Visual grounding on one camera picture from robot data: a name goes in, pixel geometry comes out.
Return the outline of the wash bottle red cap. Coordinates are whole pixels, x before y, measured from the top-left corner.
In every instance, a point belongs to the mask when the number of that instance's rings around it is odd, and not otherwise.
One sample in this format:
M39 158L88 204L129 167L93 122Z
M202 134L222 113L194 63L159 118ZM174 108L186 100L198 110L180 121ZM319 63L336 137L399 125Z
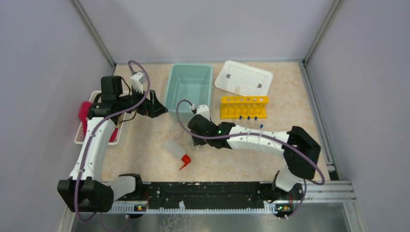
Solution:
M183 165L179 168L180 171L191 163L191 158L187 154L186 150L173 138L167 139L162 144L162 147L175 159L180 160L183 163Z

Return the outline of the pink cloth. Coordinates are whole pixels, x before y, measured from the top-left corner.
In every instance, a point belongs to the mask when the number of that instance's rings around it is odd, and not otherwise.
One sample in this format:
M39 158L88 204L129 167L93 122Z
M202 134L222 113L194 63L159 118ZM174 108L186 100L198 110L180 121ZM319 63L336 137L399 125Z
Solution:
M88 117L88 111L91 107L92 103L89 101L82 102L80 106L80 110L78 113L78 117L81 121L83 129L87 128L87 117Z

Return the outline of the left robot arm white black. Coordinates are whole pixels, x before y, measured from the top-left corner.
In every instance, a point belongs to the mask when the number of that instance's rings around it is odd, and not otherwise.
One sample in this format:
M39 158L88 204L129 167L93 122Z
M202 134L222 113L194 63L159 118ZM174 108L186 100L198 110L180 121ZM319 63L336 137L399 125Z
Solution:
M102 169L110 138L125 114L136 112L156 118L168 112L162 105L146 74L131 76L127 94L121 76L101 78L101 92L87 113L87 127L77 163L68 179L58 182L57 190L68 208L75 213L105 213L114 201L128 195L133 200L144 196L145 187L138 174L122 174L111 182L102 182Z

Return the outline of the small glass beaker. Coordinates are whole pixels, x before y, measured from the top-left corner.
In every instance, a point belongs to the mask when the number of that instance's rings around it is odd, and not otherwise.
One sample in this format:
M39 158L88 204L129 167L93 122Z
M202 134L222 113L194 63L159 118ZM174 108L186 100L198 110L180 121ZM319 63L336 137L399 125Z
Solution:
M181 139L184 135L184 130L180 125L174 125L170 129L171 135L174 139Z

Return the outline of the yellow test tube rack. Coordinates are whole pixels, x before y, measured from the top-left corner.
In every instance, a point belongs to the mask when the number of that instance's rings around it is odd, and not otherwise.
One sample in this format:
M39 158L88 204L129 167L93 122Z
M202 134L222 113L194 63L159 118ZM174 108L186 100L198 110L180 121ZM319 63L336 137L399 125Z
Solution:
M266 119L268 96L224 96L221 98L220 119Z

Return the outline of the white plastic lid tray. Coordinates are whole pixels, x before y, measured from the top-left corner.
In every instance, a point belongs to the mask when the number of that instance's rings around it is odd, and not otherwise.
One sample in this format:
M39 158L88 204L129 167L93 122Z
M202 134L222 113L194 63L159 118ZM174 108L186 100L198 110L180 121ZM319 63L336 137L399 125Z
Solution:
M267 96L273 78L272 72L228 60L222 66L214 85L233 94L236 86L240 86L241 96Z

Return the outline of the glass erlenmeyer flask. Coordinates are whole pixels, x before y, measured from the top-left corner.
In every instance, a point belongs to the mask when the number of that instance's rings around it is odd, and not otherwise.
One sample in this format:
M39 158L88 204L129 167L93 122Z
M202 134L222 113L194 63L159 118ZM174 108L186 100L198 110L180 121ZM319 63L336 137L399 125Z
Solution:
M192 150L200 150L203 144L204 144L204 141L202 139L191 137L189 148Z

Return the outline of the white perforated basket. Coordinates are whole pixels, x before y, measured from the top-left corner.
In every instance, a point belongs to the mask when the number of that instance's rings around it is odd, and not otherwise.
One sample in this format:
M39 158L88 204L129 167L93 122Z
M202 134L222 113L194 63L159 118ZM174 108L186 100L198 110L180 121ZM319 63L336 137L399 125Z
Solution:
M92 92L88 102L93 103L94 100L96 99L97 95L100 94L100 90L96 90ZM116 146L116 147L123 147L125 143L125 138L128 132L128 128L131 122L131 118L135 116L135 113L125 113L122 116L119 117L119 123L117 124L110 141L108 143L109 146ZM85 139L85 133L87 131L83 129L81 121L80 125L78 127L76 136L74 138L74 143L77 145L82 145L84 143Z

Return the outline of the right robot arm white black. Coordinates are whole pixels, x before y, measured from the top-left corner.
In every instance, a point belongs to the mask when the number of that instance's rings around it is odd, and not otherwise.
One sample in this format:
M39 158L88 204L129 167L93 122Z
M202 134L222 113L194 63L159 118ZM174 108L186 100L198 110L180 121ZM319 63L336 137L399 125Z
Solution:
M300 181L312 180L316 173L323 175L317 166L321 146L299 126L293 126L290 131L263 131L231 122L216 125L196 114L188 129L193 137L216 149L248 149L283 158L286 165L277 173L272 186L278 199L285 199Z

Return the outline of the teal plastic tub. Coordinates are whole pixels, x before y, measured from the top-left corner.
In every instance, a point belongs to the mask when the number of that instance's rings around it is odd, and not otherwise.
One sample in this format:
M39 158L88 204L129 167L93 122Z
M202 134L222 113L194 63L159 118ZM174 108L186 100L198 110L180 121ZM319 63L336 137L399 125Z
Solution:
M171 119L177 122L176 107L180 100L196 106L211 106L213 67L207 64L177 63L172 66L164 98Z

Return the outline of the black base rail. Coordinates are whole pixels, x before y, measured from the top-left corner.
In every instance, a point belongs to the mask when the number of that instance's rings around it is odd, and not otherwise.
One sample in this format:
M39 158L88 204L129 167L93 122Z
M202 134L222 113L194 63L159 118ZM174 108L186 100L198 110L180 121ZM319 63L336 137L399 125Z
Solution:
M302 196L301 184L286 192L271 182L151 182L139 184L128 197L147 201L149 209L253 210L265 203L294 203Z

